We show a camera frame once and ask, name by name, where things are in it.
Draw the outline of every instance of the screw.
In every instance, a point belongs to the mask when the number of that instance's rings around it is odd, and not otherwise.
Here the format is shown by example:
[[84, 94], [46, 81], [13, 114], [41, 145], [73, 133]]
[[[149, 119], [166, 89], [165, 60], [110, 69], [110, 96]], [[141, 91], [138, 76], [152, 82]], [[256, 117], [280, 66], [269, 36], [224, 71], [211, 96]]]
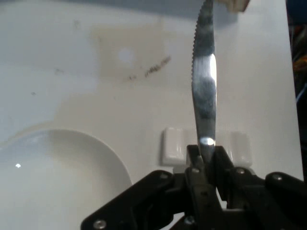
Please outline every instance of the screw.
[[236, 172], [237, 172], [238, 174], [244, 174], [244, 173], [245, 173], [245, 170], [242, 169], [242, 168], [237, 168], [237, 169], [236, 169]]
[[280, 176], [279, 174], [273, 174], [273, 179], [275, 179], [275, 180], [277, 180], [277, 181], [281, 181], [283, 178], [282, 178], [282, 176]]
[[192, 168], [192, 172], [193, 172], [193, 173], [199, 173], [199, 172], [200, 172], [200, 170], [199, 170], [199, 169], [197, 169], [197, 168]]
[[94, 229], [105, 229], [106, 222], [104, 220], [96, 220], [93, 224]]
[[187, 225], [195, 224], [195, 220], [193, 216], [188, 216], [184, 219], [184, 223]]
[[165, 173], [162, 173], [162, 174], [160, 175], [160, 178], [161, 178], [161, 179], [167, 179], [167, 178], [168, 178], [168, 175], [165, 174]]

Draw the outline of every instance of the white table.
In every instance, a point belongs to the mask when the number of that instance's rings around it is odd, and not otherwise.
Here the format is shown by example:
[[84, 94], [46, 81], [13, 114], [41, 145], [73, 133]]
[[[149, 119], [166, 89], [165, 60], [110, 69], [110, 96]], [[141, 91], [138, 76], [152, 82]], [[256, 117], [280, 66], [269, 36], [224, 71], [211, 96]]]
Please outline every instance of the white table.
[[[165, 169], [166, 127], [195, 126], [191, 57], [202, 2], [86, 2], [0, 3], [0, 142], [78, 130], [109, 145], [136, 182]], [[214, 17], [217, 130], [248, 136], [259, 176], [302, 179], [285, 2], [252, 0], [240, 15], [215, 5]]]

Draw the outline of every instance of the white plate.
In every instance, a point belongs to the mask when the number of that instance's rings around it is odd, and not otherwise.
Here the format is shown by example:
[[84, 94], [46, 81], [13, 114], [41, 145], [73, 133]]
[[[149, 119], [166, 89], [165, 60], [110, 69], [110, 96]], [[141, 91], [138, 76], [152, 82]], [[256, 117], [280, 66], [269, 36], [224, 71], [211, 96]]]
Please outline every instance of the white plate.
[[0, 150], [0, 229], [76, 230], [131, 185], [105, 144], [68, 130], [37, 131]]

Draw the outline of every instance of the metal blade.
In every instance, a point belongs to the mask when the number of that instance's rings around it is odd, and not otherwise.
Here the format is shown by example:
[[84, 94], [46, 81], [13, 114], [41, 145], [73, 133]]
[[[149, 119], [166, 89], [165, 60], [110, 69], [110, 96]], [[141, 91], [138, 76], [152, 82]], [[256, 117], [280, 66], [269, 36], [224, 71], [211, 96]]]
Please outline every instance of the metal blade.
[[215, 147], [216, 61], [213, 37], [213, 0], [201, 8], [195, 32], [192, 64], [192, 96], [198, 146], [205, 163]]

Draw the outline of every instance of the white block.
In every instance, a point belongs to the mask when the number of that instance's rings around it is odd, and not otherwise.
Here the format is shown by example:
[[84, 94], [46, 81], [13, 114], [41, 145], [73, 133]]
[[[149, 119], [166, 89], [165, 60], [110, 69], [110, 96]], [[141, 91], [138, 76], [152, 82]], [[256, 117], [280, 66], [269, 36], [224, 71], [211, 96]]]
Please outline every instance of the white block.
[[[162, 164], [178, 166], [187, 164], [187, 145], [197, 144], [196, 129], [166, 128], [162, 152]], [[216, 145], [223, 146], [235, 166], [250, 167], [252, 157], [249, 138], [234, 131], [216, 132]]]

